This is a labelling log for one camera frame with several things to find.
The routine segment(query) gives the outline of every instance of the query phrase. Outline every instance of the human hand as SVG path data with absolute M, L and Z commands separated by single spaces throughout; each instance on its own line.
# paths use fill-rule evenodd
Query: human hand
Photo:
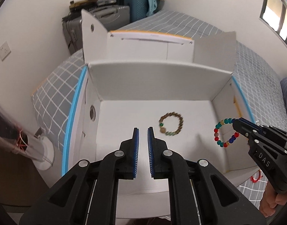
M 278 194 L 272 187 L 270 182 L 267 182 L 263 198 L 260 201 L 259 211 L 265 216 L 272 216 L 276 212 L 276 206 L 284 206 L 287 202 L 287 193 Z

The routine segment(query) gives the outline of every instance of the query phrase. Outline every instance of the electrical outlet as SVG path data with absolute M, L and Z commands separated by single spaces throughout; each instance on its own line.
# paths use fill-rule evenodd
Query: electrical outlet
M 0 59 L 3 61 L 10 53 L 11 50 L 9 45 L 7 44 L 7 41 L 5 41 L 5 43 L 0 47 Z

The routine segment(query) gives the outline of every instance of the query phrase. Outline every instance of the white wall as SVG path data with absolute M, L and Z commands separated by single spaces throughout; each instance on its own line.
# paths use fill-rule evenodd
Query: white wall
M 223 31 L 236 31 L 237 40 L 263 57 L 276 73 L 287 76 L 287 48 L 260 19 L 263 0 L 166 0 L 164 9 L 199 18 Z
M 61 18 L 71 0 L 6 0 L 0 8 L 0 106 L 23 127 L 36 131 L 31 93 L 69 57 Z

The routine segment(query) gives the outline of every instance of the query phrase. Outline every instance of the brown beaded bracelet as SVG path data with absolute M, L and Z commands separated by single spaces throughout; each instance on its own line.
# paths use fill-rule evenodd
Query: brown beaded bracelet
M 179 127 L 174 132 L 166 131 L 166 128 L 163 125 L 163 120 L 166 119 L 167 117 L 170 117 L 170 116 L 175 116 L 175 117 L 179 118 Z M 160 127 L 160 132 L 165 134 L 165 135 L 174 136 L 176 134 L 179 134 L 181 132 L 181 129 L 183 128 L 183 117 L 179 113 L 175 113 L 175 112 L 167 113 L 159 119 L 159 127 Z

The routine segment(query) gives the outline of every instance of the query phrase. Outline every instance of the mattress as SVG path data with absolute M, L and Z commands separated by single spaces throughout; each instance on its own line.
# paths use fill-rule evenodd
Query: mattress
M 192 39 L 220 34 L 222 31 L 184 13 L 162 10 L 153 16 L 129 24 L 120 30 L 162 32 Z M 76 101 L 76 89 L 85 72 L 83 52 L 79 50 L 63 62 L 32 95 L 36 119 L 45 135 L 61 152 L 67 122 Z M 256 124 L 274 125 L 287 131 L 287 114 L 277 74 L 254 51 L 237 42 L 234 79 L 242 90 Z M 267 178 L 253 183 L 247 180 L 238 189 L 259 208 Z

